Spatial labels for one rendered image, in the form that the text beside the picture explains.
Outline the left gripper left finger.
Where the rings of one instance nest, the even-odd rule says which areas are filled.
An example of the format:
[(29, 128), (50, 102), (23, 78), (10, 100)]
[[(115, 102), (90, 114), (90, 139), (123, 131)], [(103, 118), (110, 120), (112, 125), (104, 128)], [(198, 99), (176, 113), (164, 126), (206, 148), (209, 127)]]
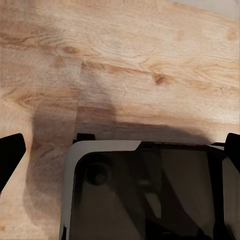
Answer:
[(0, 193), (26, 153), (22, 133), (0, 138)]

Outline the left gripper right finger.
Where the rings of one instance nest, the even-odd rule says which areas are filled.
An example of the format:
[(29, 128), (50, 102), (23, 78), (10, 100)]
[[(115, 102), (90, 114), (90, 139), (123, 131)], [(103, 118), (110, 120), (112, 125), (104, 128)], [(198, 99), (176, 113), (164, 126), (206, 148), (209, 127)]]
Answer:
[(225, 141), (224, 151), (240, 173), (240, 135), (229, 133)]

